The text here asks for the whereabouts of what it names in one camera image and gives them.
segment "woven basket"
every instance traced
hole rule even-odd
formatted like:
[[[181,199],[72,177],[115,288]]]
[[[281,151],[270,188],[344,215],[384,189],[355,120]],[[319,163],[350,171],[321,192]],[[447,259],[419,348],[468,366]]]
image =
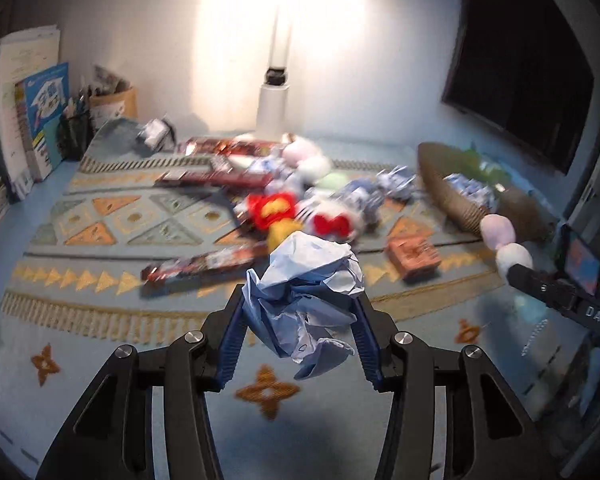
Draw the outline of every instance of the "woven basket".
[[[464,231],[480,236],[480,220],[489,210],[461,196],[444,178],[451,173],[462,173],[480,180],[475,164],[458,148],[438,142],[423,142],[418,146],[420,177],[433,202]],[[515,186],[507,186],[498,197],[498,214],[511,220],[518,243],[546,236],[536,200]]]

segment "metal bolt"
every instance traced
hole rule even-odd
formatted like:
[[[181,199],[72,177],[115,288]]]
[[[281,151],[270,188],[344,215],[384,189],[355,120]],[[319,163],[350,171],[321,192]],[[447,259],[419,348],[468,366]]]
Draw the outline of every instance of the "metal bolt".
[[[467,355],[467,357],[470,357],[471,359],[477,359],[482,355],[482,350],[477,346],[470,345],[464,349],[464,353]]]
[[[202,341],[204,335],[200,330],[192,330],[184,335],[184,341],[187,343],[199,343]]]
[[[116,348],[114,354],[118,359],[124,359],[125,357],[129,357],[133,351],[134,348],[131,345],[120,345]]]
[[[394,339],[401,345],[408,345],[413,342],[413,336],[409,332],[398,332],[394,335]]]

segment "colorful screen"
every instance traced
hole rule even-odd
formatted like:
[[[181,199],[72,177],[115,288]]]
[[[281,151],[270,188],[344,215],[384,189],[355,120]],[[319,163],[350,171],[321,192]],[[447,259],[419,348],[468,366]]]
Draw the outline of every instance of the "colorful screen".
[[[569,248],[564,270],[588,294],[595,294],[600,273],[600,261],[574,232],[569,233]]]

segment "white wall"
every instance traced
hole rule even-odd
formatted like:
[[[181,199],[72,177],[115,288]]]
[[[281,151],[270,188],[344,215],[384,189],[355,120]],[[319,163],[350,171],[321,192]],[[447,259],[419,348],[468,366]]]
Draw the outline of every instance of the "white wall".
[[[275,3],[16,0],[13,28],[58,23],[61,58],[70,62],[72,88],[81,73],[90,74],[94,62],[116,70],[138,88],[143,120],[167,112],[181,134],[249,130],[255,124]],[[460,0],[291,3],[291,131],[411,147],[439,140],[465,148],[473,141],[502,155],[559,210],[564,208],[600,129],[598,80],[584,148],[564,177],[538,166],[484,124],[440,103]]]

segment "black screen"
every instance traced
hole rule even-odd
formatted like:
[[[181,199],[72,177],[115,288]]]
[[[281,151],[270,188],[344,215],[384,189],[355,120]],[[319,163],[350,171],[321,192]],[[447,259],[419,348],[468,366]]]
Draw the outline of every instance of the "black screen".
[[[443,100],[569,171],[593,75],[553,0],[463,0]]]

